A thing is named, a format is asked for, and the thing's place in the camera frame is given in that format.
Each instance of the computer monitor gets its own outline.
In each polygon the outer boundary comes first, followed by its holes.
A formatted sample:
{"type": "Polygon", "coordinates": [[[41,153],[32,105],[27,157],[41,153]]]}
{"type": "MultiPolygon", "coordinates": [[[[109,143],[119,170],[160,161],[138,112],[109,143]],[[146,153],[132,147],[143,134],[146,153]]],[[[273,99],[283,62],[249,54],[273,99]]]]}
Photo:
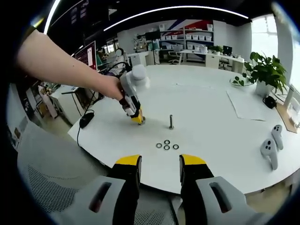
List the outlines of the computer monitor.
{"type": "Polygon", "coordinates": [[[231,55],[233,52],[233,48],[229,46],[223,46],[223,54],[224,55],[231,55]]]}
{"type": "Polygon", "coordinates": [[[88,44],[75,54],[75,58],[80,62],[85,63],[94,70],[97,70],[97,58],[96,58],[96,41],[88,44]]]}

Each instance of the hand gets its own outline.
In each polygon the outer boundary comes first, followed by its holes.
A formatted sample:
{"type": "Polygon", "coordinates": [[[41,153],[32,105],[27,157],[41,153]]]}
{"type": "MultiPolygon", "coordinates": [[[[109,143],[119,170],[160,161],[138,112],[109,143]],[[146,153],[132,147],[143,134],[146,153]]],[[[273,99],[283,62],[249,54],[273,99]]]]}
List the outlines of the hand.
{"type": "Polygon", "coordinates": [[[117,77],[102,75],[100,82],[101,88],[99,92],[101,94],[118,101],[123,98],[121,83],[117,77]]]}

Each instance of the white controller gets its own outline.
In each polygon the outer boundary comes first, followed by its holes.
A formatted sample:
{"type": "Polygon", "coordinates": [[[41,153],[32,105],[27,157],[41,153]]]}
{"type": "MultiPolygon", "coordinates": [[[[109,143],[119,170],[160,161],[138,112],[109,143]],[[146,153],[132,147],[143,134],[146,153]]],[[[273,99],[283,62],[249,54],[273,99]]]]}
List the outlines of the white controller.
{"type": "Polygon", "coordinates": [[[261,146],[261,153],[264,157],[270,157],[272,169],[276,170],[278,167],[277,148],[276,143],[273,139],[267,139],[263,142],[261,146]]]}
{"type": "Polygon", "coordinates": [[[283,149],[283,143],[282,143],[282,138],[281,138],[281,131],[282,131],[282,126],[281,125],[276,125],[272,129],[272,136],[277,144],[277,147],[282,150],[283,149]]]}

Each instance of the plant pot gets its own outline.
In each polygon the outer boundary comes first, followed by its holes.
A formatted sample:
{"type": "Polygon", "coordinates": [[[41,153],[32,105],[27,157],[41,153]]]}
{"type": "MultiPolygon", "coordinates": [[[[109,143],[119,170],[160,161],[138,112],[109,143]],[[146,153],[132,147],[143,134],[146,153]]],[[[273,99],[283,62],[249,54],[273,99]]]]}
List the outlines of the plant pot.
{"type": "Polygon", "coordinates": [[[255,94],[265,98],[267,97],[274,87],[271,85],[266,85],[265,81],[258,81],[256,84],[255,94]]]}

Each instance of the human arm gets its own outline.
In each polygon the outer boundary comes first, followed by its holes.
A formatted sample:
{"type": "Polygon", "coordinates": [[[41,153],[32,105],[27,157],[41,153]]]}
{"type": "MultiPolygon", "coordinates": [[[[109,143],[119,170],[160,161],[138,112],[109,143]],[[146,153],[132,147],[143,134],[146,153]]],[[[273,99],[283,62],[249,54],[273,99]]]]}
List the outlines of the human arm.
{"type": "Polygon", "coordinates": [[[23,42],[16,60],[23,70],[40,80],[91,88],[118,101],[123,98],[116,77],[99,74],[37,30],[23,42]]]}

